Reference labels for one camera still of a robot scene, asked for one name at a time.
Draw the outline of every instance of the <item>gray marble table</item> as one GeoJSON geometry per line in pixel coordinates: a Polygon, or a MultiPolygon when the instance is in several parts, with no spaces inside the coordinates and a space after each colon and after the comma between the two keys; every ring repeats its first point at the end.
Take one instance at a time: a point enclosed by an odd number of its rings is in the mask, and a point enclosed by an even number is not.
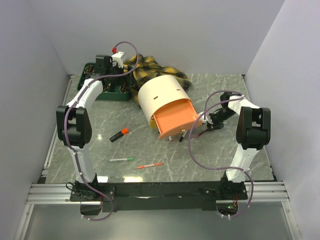
{"type": "MultiPolygon", "coordinates": [[[[248,92],[239,74],[189,74],[192,86],[187,91],[197,113],[203,111],[206,98],[218,90],[235,90],[248,98],[248,92]]],[[[77,93],[79,78],[71,80],[67,96],[69,102],[77,93]]],[[[214,96],[209,106],[220,101],[214,96]]],[[[95,101],[88,110],[92,125],[90,153],[93,167],[100,177],[109,182],[179,182],[218,181],[223,171],[211,171],[196,165],[188,152],[187,137],[179,142],[179,135],[158,139],[158,131],[151,129],[142,110],[132,101],[95,101]],[[109,138],[123,128],[129,133],[115,142],[109,138]],[[134,158],[134,161],[109,162],[109,159],[134,158]],[[163,162],[163,165],[144,169],[137,166],[163,162]]],[[[225,127],[206,132],[192,141],[196,159],[210,167],[225,167],[232,162],[237,149],[236,128],[238,117],[234,115],[225,127]]],[[[205,125],[195,129],[199,133],[205,125]]],[[[261,150],[254,158],[250,171],[253,180],[273,180],[272,169],[266,154],[261,150]]],[[[57,141],[51,159],[47,184],[74,181],[75,168],[72,158],[62,141],[57,141]]]]}

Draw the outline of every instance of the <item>plaid fabric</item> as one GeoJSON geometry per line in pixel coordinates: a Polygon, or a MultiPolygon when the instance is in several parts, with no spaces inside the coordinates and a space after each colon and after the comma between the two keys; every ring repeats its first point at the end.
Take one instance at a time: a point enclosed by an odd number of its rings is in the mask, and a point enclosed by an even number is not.
{"type": "MultiPolygon", "coordinates": [[[[124,66],[133,67],[136,63],[137,56],[134,55],[130,60],[124,63],[124,66]]],[[[136,69],[133,72],[133,76],[136,80],[136,84],[130,88],[130,92],[133,100],[139,105],[138,101],[138,91],[147,81],[154,79],[162,75],[172,75],[180,83],[184,90],[191,86],[191,81],[188,79],[187,75],[170,66],[159,65],[153,56],[142,56],[138,55],[139,62],[136,69]]]]}

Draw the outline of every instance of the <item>orange marker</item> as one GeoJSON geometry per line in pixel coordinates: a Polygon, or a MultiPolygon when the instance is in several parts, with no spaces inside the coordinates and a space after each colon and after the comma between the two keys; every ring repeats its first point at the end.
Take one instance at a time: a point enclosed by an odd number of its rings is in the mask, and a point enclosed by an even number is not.
{"type": "Polygon", "coordinates": [[[118,138],[121,138],[123,135],[127,134],[129,132],[128,128],[124,128],[121,131],[117,132],[115,135],[110,137],[110,141],[113,143],[118,138]]]}
{"type": "Polygon", "coordinates": [[[164,164],[164,163],[159,162],[159,163],[154,163],[154,164],[149,164],[149,165],[144,165],[144,166],[137,166],[135,169],[145,169],[145,168],[149,168],[149,167],[160,166],[162,164],[164,164]]]}

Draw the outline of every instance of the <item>black metal frame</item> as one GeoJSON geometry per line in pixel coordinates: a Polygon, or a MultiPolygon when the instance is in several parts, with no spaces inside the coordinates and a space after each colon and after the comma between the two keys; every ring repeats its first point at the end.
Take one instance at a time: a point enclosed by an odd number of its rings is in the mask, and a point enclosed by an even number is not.
{"type": "MultiPolygon", "coordinates": [[[[108,195],[113,201],[114,211],[125,210],[166,210],[166,209],[202,209],[216,211],[217,200],[232,201],[237,195],[238,200],[248,199],[244,182],[228,181],[226,174],[220,181],[190,182],[119,182],[97,183],[95,187],[108,195]]],[[[98,195],[83,183],[76,182],[70,196],[71,202],[99,201],[98,195]]],[[[95,215],[100,206],[82,206],[81,213],[95,215]]],[[[109,212],[111,203],[103,199],[103,212],[109,212]]]]}

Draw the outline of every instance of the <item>white panel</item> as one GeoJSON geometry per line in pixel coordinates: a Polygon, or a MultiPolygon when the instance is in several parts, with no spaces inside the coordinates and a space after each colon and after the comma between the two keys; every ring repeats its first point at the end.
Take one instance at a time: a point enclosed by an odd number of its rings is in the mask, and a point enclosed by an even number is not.
{"type": "Polygon", "coordinates": [[[26,0],[0,2],[0,239],[14,238],[55,128],[67,75],[26,0]]]}
{"type": "Polygon", "coordinates": [[[187,73],[245,74],[283,2],[29,0],[69,74],[124,40],[187,73]]]}
{"type": "Polygon", "coordinates": [[[285,1],[245,78],[271,109],[267,150],[305,240],[320,239],[319,29],[320,1],[285,1]]]}

